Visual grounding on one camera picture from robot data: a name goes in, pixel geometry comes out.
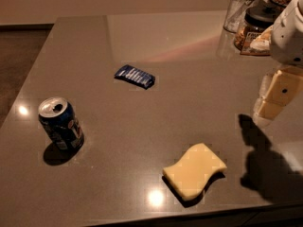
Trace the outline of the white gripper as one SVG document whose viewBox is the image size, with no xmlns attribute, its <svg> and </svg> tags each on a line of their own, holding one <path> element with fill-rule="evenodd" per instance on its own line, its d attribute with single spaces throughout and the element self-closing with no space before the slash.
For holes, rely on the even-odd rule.
<svg viewBox="0 0 303 227">
<path fill-rule="evenodd" d="M 303 91 L 303 68 L 281 64 L 274 74 L 266 74 L 260 84 L 253 109 L 257 126 L 268 126 Z"/>
</svg>

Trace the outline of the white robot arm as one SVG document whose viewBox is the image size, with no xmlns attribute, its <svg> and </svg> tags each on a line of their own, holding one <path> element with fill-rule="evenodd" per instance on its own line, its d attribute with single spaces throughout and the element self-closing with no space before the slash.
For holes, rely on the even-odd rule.
<svg viewBox="0 0 303 227">
<path fill-rule="evenodd" d="M 280 63 L 263 77 L 253 121 L 269 125 L 303 91 L 303 0 L 292 0 L 270 30 L 270 54 Z"/>
</svg>

